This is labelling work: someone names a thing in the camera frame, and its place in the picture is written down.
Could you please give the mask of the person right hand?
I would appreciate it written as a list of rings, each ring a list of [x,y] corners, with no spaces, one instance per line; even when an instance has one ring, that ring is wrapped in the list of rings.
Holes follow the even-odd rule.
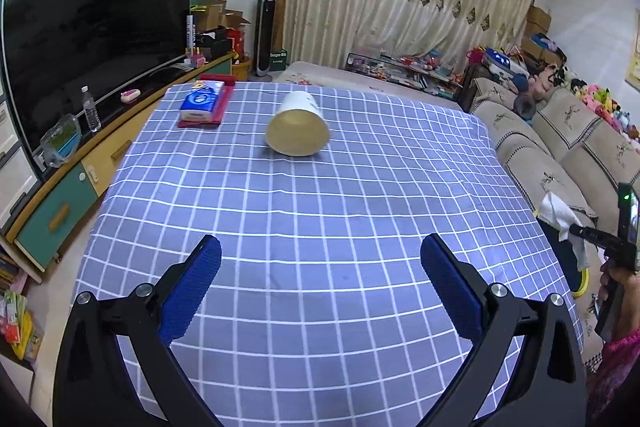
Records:
[[[612,303],[602,338],[610,343],[639,330],[639,274],[616,265],[612,258],[603,263],[601,272],[599,298]]]

